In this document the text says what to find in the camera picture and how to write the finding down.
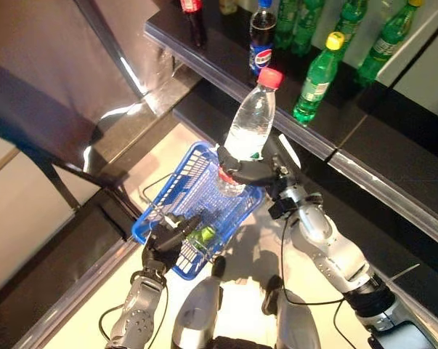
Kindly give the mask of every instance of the white floor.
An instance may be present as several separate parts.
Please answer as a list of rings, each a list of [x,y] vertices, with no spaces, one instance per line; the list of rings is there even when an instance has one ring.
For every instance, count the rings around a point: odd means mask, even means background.
[[[184,126],[179,125],[161,141],[149,155],[144,157],[130,172],[126,182],[127,191],[141,207],[146,203],[140,201],[137,186],[144,188],[158,178],[172,172],[182,159],[187,149],[198,138]],[[160,183],[148,193],[155,197],[162,188]],[[264,293],[260,285],[265,285],[268,278],[279,270],[280,236],[282,225],[271,221],[265,203],[257,209],[243,224],[234,240],[227,248],[227,274],[223,283],[224,299],[216,324],[215,335],[231,338],[243,338],[273,347],[276,338],[275,319],[264,316],[261,302]],[[291,245],[285,245],[285,277],[287,288],[302,297],[306,302],[335,300],[340,294],[317,271],[312,261]],[[104,348],[105,340],[99,333],[97,322],[100,314],[108,308],[121,304],[130,288],[130,275],[141,269],[140,247],[66,325],[46,345],[46,349]],[[169,306],[166,320],[151,348],[170,348],[171,332],[177,312],[190,290],[210,273],[207,265],[193,281],[185,281],[170,271],[166,277],[169,286]],[[155,323],[159,324],[165,305],[165,292]],[[332,324],[336,305],[311,307],[317,324],[322,348],[350,348],[336,332]],[[110,331],[118,318],[119,312],[106,316],[104,327]],[[353,342],[357,349],[368,349],[369,333],[360,325],[354,312],[345,303],[338,315],[338,326]]]

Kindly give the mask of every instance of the black shelf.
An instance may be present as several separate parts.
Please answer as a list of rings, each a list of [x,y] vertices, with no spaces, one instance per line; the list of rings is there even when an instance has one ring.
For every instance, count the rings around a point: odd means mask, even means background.
[[[203,80],[174,115],[204,139],[220,143],[237,107],[238,102]],[[438,243],[326,162],[295,142],[291,145],[303,164],[307,190],[323,194],[325,211],[369,262],[386,277],[420,264],[395,284],[438,318]]]
[[[251,14],[239,9],[223,16],[215,3],[205,4],[203,14],[208,42],[201,48],[192,45],[186,19],[173,4],[146,22],[145,33],[240,102],[253,87],[248,71]],[[318,52],[313,47],[306,57],[297,58],[275,50],[271,66],[281,70],[285,80],[277,91],[274,127],[318,158],[329,161],[345,177],[438,242],[438,174],[431,177],[437,182],[432,182],[424,180],[421,172],[427,166],[438,172],[438,117],[378,83],[359,90],[353,83],[354,69],[341,63],[316,118],[303,127],[292,117],[292,109],[309,64]],[[235,111],[230,109],[230,118]],[[209,126],[203,121],[201,127]],[[434,137],[422,137],[417,133],[421,127],[432,129]],[[389,155],[383,157],[387,161],[377,161],[378,148]]]
[[[171,4],[146,22],[145,33],[159,45],[170,48],[193,70],[241,102],[254,86],[248,69],[249,17],[250,13],[242,9],[233,15],[222,16],[218,7],[206,4],[204,20],[207,23],[208,42],[204,47],[197,48],[190,40],[184,15]],[[326,159],[359,124],[364,113],[354,103],[352,96],[355,92],[337,82],[320,106],[318,117],[308,127],[303,127],[292,117],[306,70],[318,52],[313,48],[302,59],[285,52],[275,52],[271,66],[282,70],[285,79],[277,91],[274,125],[311,153]],[[351,81],[353,73],[351,67],[342,63],[338,76],[340,81]]]

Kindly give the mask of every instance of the plastic basket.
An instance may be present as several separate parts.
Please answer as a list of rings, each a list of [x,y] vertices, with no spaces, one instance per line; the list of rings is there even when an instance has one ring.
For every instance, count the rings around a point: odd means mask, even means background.
[[[151,229],[161,219],[162,213],[184,215],[186,218],[201,213],[203,226],[215,230],[207,246],[187,239],[174,266],[175,272],[185,280],[194,279],[211,258],[223,250],[242,221],[261,203],[264,191],[247,185],[236,197],[223,196],[216,188],[219,161],[207,142],[192,145],[161,192],[153,200],[156,209],[149,209],[135,222],[133,237],[144,244]]]

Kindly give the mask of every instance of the red label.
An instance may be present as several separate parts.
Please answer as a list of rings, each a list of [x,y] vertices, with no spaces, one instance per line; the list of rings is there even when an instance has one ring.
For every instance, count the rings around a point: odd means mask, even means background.
[[[184,12],[196,12],[203,6],[201,0],[180,0],[180,2]]]

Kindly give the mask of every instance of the green soda bottle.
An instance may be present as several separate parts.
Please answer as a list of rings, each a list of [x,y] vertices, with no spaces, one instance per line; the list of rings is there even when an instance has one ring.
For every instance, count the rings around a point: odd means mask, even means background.
[[[369,55],[357,70],[357,83],[365,87],[376,80],[380,69],[405,39],[413,23],[415,11],[421,5],[422,0],[408,0],[398,14],[386,22],[380,36],[370,49]]]
[[[275,48],[287,49],[291,44],[294,22],[298,13],[298,0],[281,0],[275,28]]]
[[[298,19],[294,26],[291,44],[291,52],[299,57],[304,56],[311,49],[312,35],[324,4],[325,0],[301,0],[299,3]]]
[[[340,62],[338,51],[343,42],[343,33],[332,32],[327,38],[326,49],[309,66],[301,96],[293,109],[293,116],[304,125],[314,118],[323,96],[335,79]]]
[[[341,10],[340,19],[336,24],[335,31],[344,34],[343,47],[338,51],[340,59],[343,59],[344,53],[356,35],[357,27],[362,22],[367,12],[368,0],[346,0]]]

